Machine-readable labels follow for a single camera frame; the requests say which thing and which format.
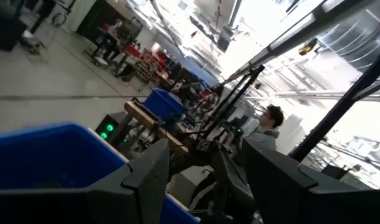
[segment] blue plastic bin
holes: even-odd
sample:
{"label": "blue plastic bin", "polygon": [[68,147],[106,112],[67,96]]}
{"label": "blue plastic bin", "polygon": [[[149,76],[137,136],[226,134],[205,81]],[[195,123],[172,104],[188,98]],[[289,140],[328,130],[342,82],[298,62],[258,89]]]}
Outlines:
{"label": "blue plastic bin", "polygon": [[[53,124],[0,134],[0,189],[44,185],[86,187],[125,161],[86,128]],[[193,216],[165,197],[160,224],[195,224]]]}
{"label": "blue plastic bin", "polygon": [[179,100],[172,97],[165,90],[153,88],[143,105],[162,121],[173,115],[183,114],[185,108]]}

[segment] green light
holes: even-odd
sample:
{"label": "green light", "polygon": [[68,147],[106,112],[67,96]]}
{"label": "green light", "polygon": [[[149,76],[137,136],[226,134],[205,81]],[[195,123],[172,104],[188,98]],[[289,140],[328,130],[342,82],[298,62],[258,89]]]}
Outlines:
{"label": "green light", "polygon": [[102,139],[106,139],[108,137],[108,135],[106,133],[101,133],[100,136]]}
{"label": "green light", "polygon": [[107,125],[108,131],[114,131],[114,126],[112,124]]}

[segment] wooden board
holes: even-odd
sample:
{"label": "wooden board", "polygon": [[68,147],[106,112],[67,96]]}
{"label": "wooden board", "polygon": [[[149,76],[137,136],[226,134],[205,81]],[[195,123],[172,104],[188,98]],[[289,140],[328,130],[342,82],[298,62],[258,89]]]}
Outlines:
{"label": "wooden board", "polygon": [[[144,127],[147,129],[152,129],[154,127],[155,121],[148,116],[143,110],[141,110],[138,106],[136,106],[133,102],[128,101],[124,105],[125,110],[128,114],[133,116],[136,120],[138,120]],[[188,148],[183,146],[183,143],[180,142],[177,138],[171,135],[164,128],[159,128],[156,132],[158,138],[167,138],[171,143],[171,150],[179,153],[186,154],[188,152]]]}

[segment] gray floor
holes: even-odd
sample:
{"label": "gray floor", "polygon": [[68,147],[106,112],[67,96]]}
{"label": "gray floor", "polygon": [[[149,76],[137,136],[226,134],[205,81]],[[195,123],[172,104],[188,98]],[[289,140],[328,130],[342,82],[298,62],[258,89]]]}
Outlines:
{"label": "gray floor", "polygon": [[[59,121],[76,121],[95,128],[105,114],[122,111],[133,96],[146,96],[150,88],[137,89],[106,70],[94,66],[83,54],[92,45],[75,34],[45,24],[36,33],[47,50],[29,56],[21,47],[0,51],[0,132]],[[111,96],[85,100],[14,100],[4,96]]]}

